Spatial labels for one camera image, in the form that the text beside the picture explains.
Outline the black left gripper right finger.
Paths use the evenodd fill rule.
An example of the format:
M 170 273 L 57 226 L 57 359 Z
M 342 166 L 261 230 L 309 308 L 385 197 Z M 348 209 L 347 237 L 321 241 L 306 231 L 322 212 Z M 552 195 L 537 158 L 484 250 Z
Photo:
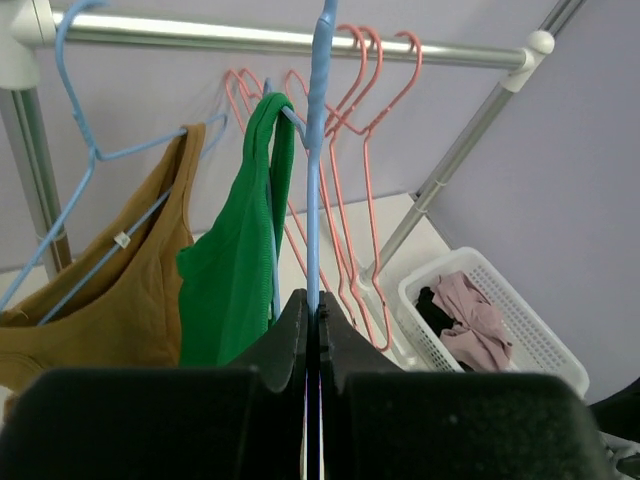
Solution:
M 329 292 L 320 294 L 319 335 L 325 477 L 393 478 L 400 369 L 356 332 Z

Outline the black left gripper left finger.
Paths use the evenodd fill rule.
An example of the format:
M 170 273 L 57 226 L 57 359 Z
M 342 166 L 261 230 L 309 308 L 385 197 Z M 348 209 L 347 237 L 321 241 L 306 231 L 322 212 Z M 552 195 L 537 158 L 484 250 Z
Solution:
M 299 479 L 306 381 L 306 291 L 232 362 L 250 381 L 242 400 L 236 479 Z

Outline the green tank top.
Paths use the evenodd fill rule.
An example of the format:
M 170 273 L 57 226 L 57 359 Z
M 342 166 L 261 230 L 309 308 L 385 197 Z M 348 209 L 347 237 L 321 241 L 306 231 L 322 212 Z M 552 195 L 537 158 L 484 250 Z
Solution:
M 241 215 L 218 214 L 213 226 L 177 257 L 182 278 L 179 313 L 182 367 L 226 365 L 267 332 L 272 324 L 273 263 L 227 229 L 241 226 Z

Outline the mauve tank top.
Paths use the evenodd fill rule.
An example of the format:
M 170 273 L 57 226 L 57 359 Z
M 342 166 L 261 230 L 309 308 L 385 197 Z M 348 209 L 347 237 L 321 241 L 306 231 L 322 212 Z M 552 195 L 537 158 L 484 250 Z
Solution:
M 500 310 L 462 271 L 441 276 L 432 291 L 432 303 L 453 320 L 439 334 L 453 358 L 476 372 L 506 370 L 513 345 Z

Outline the brown tank top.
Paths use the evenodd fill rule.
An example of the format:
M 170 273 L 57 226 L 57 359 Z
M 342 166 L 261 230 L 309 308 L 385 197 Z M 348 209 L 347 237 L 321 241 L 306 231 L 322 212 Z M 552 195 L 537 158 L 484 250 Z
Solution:
M 116 219 L 52 282 L 1 313 L 1 384 L 18 396 L 45 370 L 175 367 L 182 328 L 176 256 L 204 124 L 171 141 Z

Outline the blue wire hanger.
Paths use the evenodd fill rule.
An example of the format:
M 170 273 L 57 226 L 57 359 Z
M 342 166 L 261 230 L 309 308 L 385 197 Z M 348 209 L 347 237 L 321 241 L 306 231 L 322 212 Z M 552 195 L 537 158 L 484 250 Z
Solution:
M 65 42 L 69 30 L 71 29 L 71 27 L 75 23 L 76 18 L 79 15 L 83 14 L 89 9 L 100 8 L 105 5 L 106 3 L 104 1 L 77 1 L 64 13 L 60 25 L 56 28 L 56 35 L 54 39 L 56 67 L 58 69 L 63 87 L 70 100 L 74 120 L 87 146 L 87 168 L 69 202 L 64 207 L 56 221 L 53 223 L 45 237 L 40 241 L 40 244 L 37 247 L 32 258 L 27 262 L 27 264 L 22 268 L 20 273 L 13 280 L 6 293 L 3 294 L 3 297 L 1 298 L 1 306 L 3 308 L 8 306 L 9 301 L 12 300 L 15 294 L 18 292 L 19 288 L 27 279 L 41 257 L 44 255 L 45 249 L 51 246 L 54 240 L 58 238 L 65 221 L 77 206 L 77 203 L 79 202 L 90 181 L 92 180 L 96 167 L 99 163 L 119 160 L 121 158 L 140 153 L 144 150 L 151 149 L 157 145 L 164 144 L 173 139 L 182 138 L 186 135 L 186 129 L 182 127 L 174 132 L 158 137 L 146 143 L 134 145 L 132 147 L 118 150 L 112 153 L 103 152 L 98 145 L 89 121 L 81 107 L 79 98 L 76 95 L 74 86 L 65 65 Z M 50 322 L 53 317 L 60 312 L 62 307 L 65 306 L 77 293 L 80 292 L 83 287 L 85 287 L 89 283 L 91 279 L 93 279 L 93 277 L 97 275 L 100 270 L 104 268 L 104 265 L 107 263 L 107 261 L 111 260 L 116 253 L 126 249 L 131 243 L 132 236 L 137 233 L 137 231 L 142 227 L 143 222 L 148 220 L 151 215 L 156 212 L 156 210 L 164 206 L 169 195 L 174 193 L 176 190 L 177 188 L 175 186 L 168 187 L 164 192 L 161 193 L 159 198 L 155 200 L 154 203 L 152 203 L 151 206 L 142 214 L 142 216 L 138 220 L 136 220 L 134 224 L 132 224 L 129 229 L 116 232 L 116 234 L 114 234 L 114 236 L 112 236 L 111 238 L 111 245 L 109 246 L 106 253 L 102 255 L 102 257 L 95 263 L 94 266 L 91 267 L 91 269 L 87 273 L 83 274 L 83 276 L 80 277 L 80 279 L 77 280 L 67 290 L 62 299 L 49 309 L 49 311 L 44 315 L 43 319 L 40 320 L 39 323 L 41 325 L 44 325 Z
M 319 260 L 319 167 L 324 141 L 325 98 L 329 83 L 332 40 L 335 32 L 338 2 L 326 0 L 311 43 L 311 74 L 307 95 L 307 123 L 289 107 L 282 112 L 291 120 L 308 151 L 307 165 L 307 303 L 310 326 L 316 326 L 320 302 Z

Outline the black tank top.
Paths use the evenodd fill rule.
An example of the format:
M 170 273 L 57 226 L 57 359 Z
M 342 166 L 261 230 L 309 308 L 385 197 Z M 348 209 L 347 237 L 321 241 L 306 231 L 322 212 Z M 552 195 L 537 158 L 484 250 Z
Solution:
M 440 338 L 444 330 L 452 329 L 457 322 L 433 303 L 434 293 L 429 287 L 423 287 L 415 307 L 425 323 Z

